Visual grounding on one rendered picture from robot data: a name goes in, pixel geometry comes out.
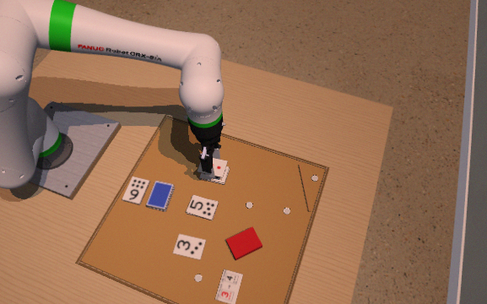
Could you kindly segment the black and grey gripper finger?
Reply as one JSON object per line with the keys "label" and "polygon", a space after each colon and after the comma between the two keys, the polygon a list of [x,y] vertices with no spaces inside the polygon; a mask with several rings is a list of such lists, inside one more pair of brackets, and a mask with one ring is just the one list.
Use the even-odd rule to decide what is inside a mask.
{"label": "black and grey gripper finger", "polygon": [[198,157],[201,161],[202,170],[206,172],[206,176],[215,177],[213,167],[213,152],[215,143],[211,144],[211,150],[206,150],[207,147],[203,146],[202,154]]}
{"label": "black and grey gripper finger", "polygon": [[219,144],[219,142],[220,142],[220,138],[218,141],[215,142],[215,145],[214,145],[213,158],[215,158],[215,159],[220,159],[219,149],[221,149],[221,145]]}

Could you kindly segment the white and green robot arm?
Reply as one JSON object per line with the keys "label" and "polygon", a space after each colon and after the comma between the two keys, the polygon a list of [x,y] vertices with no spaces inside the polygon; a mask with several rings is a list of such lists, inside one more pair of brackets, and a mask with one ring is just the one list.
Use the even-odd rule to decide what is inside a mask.
{"label": "white and green robot arm", "polygon": [[221,50],[210,35],[140,24],[64,0],[0,0],[1,188],[22,187],[36,167],[55,169],[73,152],[72,140],[28,99],[37,48],[179,69],[179,96],[192,133],[213,138],[226,125]]}

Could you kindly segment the white playing card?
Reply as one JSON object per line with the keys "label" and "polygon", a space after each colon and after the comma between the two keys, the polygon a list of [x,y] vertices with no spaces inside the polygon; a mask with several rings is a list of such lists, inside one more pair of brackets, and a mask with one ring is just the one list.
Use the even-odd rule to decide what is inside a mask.
{"label": "white playing card", "polygon": [[200,174],[200,177],[199,178],[205,179],[205,180],[214,181],[214,182],[222,182],[222,183],[225,183],[225,180],[226,180],[226,177],[227,177],[229,168],[230,168],[229,166],[226,166],[225,173],[224,173],[223,178],[222,177],[218,177],[218,176],[210,177],[210,176],[206,176],[206,174],[203,174],[203,173]]}
{"label": "white playing card", "polygon": [[179,234],[173,253],[201,260],[207,240]]}
{"label": "white playing card", "polygon": [[150,180],[133,176],[122,200],[140,204]]}
{"label": "white playing card", "polygon": [[187,207],[187,213],[212,220],[219,202],[192,195],[192,199]]}

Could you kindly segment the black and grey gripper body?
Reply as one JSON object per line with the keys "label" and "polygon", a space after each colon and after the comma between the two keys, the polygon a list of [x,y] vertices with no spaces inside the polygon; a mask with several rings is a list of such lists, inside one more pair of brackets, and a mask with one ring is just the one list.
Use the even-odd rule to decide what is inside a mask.
{"label": "black and grey gripper body", "polygon": [[207,147],[206,150],[211,150],[211,144],[215,143],[216,141],[219,140],[221,136],[221,132],[220,134],[218,134],[217,136],[213,137],[213,138],[199,138],[197,136],[196,139],[202,144],[202,150],[203,150],[203,146]]}

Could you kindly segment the white printed rules card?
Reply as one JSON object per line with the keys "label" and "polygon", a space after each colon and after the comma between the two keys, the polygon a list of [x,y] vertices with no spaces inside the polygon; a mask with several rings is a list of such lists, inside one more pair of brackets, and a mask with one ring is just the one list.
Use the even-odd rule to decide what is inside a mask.
{"label": "white printed rules card", "polygon": [[224,269],[215,300],[235,304],[242,277],[243,274]]}

